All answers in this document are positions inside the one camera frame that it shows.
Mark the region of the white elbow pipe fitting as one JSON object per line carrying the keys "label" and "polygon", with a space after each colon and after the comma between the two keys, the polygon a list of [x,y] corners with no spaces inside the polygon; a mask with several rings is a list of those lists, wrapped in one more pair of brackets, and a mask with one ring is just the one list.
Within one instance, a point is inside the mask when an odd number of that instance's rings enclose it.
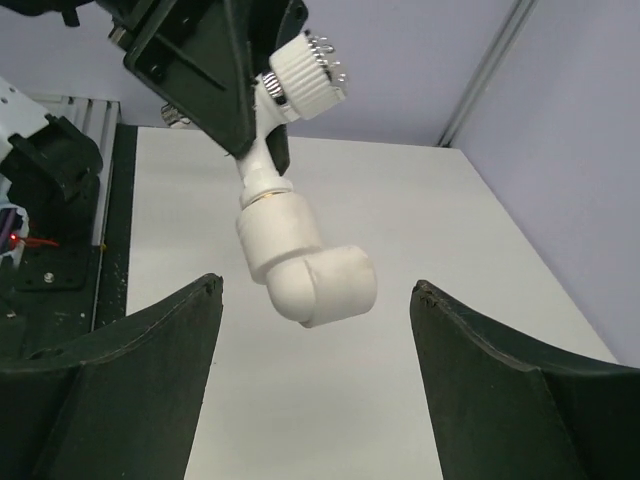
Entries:
{"label": "white elbow pipe fitting", "polygon": [[236,230],[253,281],[275,310],[305,328],[369,312],[377,299],[372,260],[361,248],[324,246],[304,197],[279,193],[246,206]]}

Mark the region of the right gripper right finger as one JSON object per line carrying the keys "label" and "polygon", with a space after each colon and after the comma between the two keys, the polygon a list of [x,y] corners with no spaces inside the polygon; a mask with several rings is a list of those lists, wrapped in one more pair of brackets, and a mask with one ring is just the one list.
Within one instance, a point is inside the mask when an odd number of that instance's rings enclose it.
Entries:
{"label": "right gripper right finger", "polygon": [[635,479],[639,372],[549,345],[421,280],[410,320],[446,479]]}

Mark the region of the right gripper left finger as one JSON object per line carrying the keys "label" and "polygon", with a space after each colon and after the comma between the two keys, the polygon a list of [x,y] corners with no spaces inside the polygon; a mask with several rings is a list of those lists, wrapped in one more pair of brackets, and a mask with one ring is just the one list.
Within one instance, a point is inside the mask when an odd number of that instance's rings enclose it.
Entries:
{"label": "right gripper left finger", "polygon": [[223,312],[206,274],[72,341],[1,362],[5,479],[181,479]]}

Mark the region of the white water faucet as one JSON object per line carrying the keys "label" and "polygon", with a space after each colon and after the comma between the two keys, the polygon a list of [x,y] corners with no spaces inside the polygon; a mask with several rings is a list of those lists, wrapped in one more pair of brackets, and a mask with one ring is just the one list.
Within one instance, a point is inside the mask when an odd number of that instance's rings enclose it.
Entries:
{"label": "white water faucet", "polygon": [[269,69],[256,81],[256,138],[248,153],[236,158],[243,182],[243,208],[293,190],[275,166],[267,137],[280,126],[312,119],[344,101],[348,74],[330,40],[307,29],[269,57]]}

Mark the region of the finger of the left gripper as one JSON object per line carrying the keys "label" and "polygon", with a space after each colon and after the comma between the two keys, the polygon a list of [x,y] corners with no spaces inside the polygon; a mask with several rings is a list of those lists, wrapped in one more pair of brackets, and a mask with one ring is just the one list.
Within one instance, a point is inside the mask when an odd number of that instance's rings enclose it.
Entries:
{"label": "finger of the left gripper", "polygon": [[256,137],[254,85],[308,18],[302,1],[135,1],[125,68],[233,156]]}
{"label": "finger of the left gripper", "polygon": [[274,128],[266,137],[266,145],[277,172],[284,175],[290,166],[287,126],[282,124]]}

